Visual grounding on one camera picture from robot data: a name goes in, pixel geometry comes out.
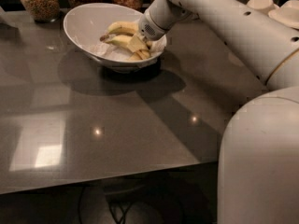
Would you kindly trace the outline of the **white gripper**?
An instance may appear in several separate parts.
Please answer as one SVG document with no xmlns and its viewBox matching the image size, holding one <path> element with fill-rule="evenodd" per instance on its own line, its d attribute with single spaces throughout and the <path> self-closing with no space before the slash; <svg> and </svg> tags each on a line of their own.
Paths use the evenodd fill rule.
<svg viewBox="0 0 299 224">
<path fill-rule="evenodd" d="M 143 36 L 128 37 L 127 48 L 131 52 L 151 49 L 153 42 L 162 38 L 178 22 L 184 19 L 184 9 L 169 0 L 154 0 L 138 22 L 139 33 Z"/>
</svg>

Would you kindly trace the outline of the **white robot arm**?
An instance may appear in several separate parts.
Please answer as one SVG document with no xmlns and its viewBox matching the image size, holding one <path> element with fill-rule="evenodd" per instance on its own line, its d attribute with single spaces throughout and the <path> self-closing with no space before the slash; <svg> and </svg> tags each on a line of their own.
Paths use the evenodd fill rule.
<svg viewBox="0 0 299 224">
<path fill-rule="evenodd" d="M 218 224 L 299 224 L 297 31 L 236 0 L 155 0 L 139 31 L 158 40 L 191 13 L 269 90 L 243 105 L 223 134 Z"/>
</svg>

